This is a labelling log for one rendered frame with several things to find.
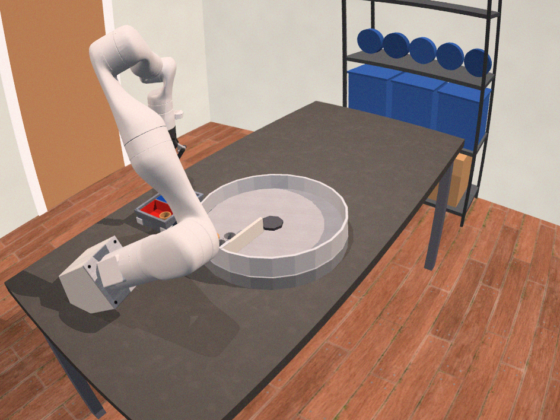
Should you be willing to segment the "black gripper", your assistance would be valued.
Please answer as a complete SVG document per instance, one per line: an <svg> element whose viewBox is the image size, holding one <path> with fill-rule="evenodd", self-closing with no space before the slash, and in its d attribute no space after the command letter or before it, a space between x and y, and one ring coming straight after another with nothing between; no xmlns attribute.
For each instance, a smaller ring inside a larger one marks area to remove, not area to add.
<svg viewBox="0 0 560 420"><path fill-rule="evenodd" d="M179 141L177 140L177 137L176 137L176 126L173 129L168 130L168 132L169 132L171 140L174 144L174 148L176 149L176 147L177 147L178 157L180 159L181 156L183 155L185 149L186 149L186 145L179 144Z"/></svg>

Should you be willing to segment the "white round turntable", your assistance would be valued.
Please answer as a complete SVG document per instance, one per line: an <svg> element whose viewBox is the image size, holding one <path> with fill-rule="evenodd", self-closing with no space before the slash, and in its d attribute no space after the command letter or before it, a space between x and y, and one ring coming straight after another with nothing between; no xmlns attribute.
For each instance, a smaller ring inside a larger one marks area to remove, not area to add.
<svg viewBox="0 0 560 420"><path fill-rule="evenodd" d="M299 287L331 272L348 248L343 197L313 179L289 174L246 177L219 187L201 204L220 238L230 231L237 234L205 264L234 285Z"/></svg>

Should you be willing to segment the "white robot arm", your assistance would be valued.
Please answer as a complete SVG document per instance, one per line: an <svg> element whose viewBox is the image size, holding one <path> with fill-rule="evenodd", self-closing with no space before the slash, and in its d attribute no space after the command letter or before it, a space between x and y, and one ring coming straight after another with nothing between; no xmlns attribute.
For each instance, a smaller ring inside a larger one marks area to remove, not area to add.
<svg viewBox="0 0 560 420"><path fill-rule="evenodd" d="M152 52L129 25L92 43L89 55L133 169L166 200L177 221L97 262L103 286L119 291L189 275L217 255L219 239L168 132L183 118L183 111L173 110L176 62ZM144 84L163 82L148 94L148 107L118 81L117 75L129 68Z"/></svg>

